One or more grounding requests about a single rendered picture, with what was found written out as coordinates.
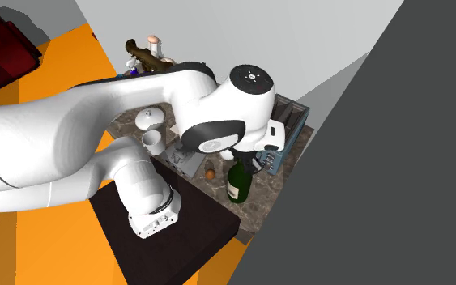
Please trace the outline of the dark robot stand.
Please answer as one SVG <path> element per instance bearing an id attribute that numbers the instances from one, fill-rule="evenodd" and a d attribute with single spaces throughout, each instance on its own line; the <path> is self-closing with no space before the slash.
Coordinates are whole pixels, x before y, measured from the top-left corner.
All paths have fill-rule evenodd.
<path id="1" fill-rule="evenodd" d="M 152 163 L 181 195 L 173 225 L 138 237 L 113 182 L 90 203 L 128 285 L 182 285 L 237 234 L 241 219 L 159 160 Z"/>

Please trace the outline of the brown bronze figure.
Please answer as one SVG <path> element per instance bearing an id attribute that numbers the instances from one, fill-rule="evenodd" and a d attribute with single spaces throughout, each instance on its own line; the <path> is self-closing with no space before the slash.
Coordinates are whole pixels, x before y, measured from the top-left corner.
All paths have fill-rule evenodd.
<path id="1" fill-rule="evenodd" d="M 141 49 L 136 45 L 134 39 L 129 39 L 125 43 L 126 51 L 143 64 L 145 71 L 163 71 L 175 65 L 175 62 L 166 62 L 151 54 L 149 49 Z"/>

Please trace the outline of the white cup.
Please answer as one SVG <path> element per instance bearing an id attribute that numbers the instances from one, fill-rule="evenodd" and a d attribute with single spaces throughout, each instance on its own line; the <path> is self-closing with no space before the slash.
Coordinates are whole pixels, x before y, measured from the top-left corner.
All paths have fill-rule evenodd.
<path id="1" fill-rule="evenodd" d="M 166 150 L 166 145 L 158 130 L 148 130 L 142 136 L 142 144 L 151 155 L 160 155 Z"/>

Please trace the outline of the blue grey toaster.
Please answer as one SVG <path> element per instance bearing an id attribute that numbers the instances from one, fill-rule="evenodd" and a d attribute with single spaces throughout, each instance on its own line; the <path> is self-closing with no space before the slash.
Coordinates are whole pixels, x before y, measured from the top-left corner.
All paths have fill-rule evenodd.
<path id="1" fill-rule="evenodd" d="M 306 119 L 309 115 L 309 107 L 290 100 L 280 94 L 275 95 L 274 107 L 271 119 L 284 124 L 285 144 L 282 151 L 259 151 L 256 158 L 263 166 L 264 170 L 271 175 L 276 175 L 296 139 L 298 138 Z"/>

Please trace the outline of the grey flat box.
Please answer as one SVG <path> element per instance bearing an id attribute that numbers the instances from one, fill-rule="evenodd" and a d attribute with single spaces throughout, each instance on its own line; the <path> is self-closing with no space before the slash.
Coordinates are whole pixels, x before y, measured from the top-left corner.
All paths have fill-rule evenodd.
<path id="1" fill-rule="evenodd" d="M 192 178 L 195 175 L 205 157 L 206 155 L 203 153 L 188 150 L 180 140 L 177 140 L 160 154 L 160 158 L 169 166 L 188 178 Z"/>

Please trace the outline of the small white blue figure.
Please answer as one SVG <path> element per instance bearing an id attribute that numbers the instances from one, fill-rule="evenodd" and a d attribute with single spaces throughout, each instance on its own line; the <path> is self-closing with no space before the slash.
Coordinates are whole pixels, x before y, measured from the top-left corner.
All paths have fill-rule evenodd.
<path id="1" fill-rule="evenodd" d="M 139 67 L 141 62 L 136 57 L 131 57 L 127 62 L 126 66 L 128 67 L 131 75 L 139 74 Z"/>

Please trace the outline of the white lidded pot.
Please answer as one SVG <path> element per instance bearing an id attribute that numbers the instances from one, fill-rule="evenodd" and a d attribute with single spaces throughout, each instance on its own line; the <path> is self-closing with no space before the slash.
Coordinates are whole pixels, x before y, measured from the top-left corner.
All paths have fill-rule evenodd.
<path id="1" fill-rule="evenodd" d="M 134 119 L 135 125 L 143 131 L 157 130 L 165 121 L 165 113 L 160 108 L 145 108 Z"/>

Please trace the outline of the white pink vase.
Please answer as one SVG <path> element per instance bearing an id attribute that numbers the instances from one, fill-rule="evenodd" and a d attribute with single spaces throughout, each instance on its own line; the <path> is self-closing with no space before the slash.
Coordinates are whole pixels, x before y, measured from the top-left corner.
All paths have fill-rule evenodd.
<path id="1" fill-rule="evenodd" d="M 150 35 L 147 37 L 148 49 L 152 56 L 157 58 L 162 58 L 163 54 L 161 51 L 161 41 L 160 38 L 155 35 Z"/>

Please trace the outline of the green glass bottle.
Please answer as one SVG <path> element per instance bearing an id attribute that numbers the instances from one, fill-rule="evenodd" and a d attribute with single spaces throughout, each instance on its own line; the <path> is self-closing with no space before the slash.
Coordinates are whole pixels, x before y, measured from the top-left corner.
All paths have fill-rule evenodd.
<path id="1" fill-rule="evenodd" d="M 246 172 L 241 160 L 228 170 L 227 195 L 234 203 L 243 203 L 248 195 L 253 176 Z"/>

